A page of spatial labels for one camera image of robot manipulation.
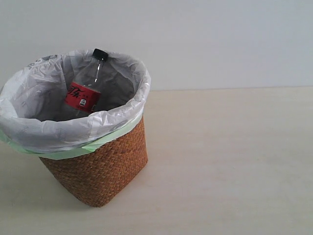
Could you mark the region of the brown woven wicker basket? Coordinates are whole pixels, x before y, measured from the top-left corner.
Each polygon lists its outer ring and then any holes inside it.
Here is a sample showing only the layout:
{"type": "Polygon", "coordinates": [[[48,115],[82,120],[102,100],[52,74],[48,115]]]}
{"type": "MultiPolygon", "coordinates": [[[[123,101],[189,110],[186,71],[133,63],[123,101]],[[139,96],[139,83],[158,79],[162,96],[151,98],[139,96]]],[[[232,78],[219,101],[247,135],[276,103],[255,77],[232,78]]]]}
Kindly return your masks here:
{"type": "Polygon", "coordinates": [[[64,160],[40,160],[75,198],[88,206],[100,208],[147,164],[144,120],[141,119],[129,133],[93,153],[64,160]]]}

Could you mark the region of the clear cola bottle red label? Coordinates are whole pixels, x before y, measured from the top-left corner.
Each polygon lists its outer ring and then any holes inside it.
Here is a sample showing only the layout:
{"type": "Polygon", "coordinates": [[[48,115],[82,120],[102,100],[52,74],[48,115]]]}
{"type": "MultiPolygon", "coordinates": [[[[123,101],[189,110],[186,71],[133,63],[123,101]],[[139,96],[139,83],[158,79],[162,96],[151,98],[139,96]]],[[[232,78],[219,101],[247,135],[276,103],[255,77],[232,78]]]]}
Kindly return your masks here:
{"type": "Polygon", "coordinates": [[[64,103],[55,121],[84,118],[93,112],[98,103],[105,80],[104,68],[109,55],[94,49],[91,61],[80,70],[71,82],[64,103]]]}

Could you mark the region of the white and green bin liner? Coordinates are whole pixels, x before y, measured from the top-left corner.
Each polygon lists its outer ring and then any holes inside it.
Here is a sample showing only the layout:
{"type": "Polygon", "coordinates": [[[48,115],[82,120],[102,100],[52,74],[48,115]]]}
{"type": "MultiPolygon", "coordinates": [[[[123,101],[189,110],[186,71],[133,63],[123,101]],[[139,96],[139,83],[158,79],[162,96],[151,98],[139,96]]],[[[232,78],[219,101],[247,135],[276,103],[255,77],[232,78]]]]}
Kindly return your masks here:
{"type": "Polygon", "coordinates": [[[151,77],[132,56],[109,53],[105,85],[109,108],[74,120],[55,122],[73,77],[92,56],[91,49],[39,58],[7,80],[0,91],[0,139],[26,154],[62,160],[92,153],[132,131],[142,118],[151,77]]]}

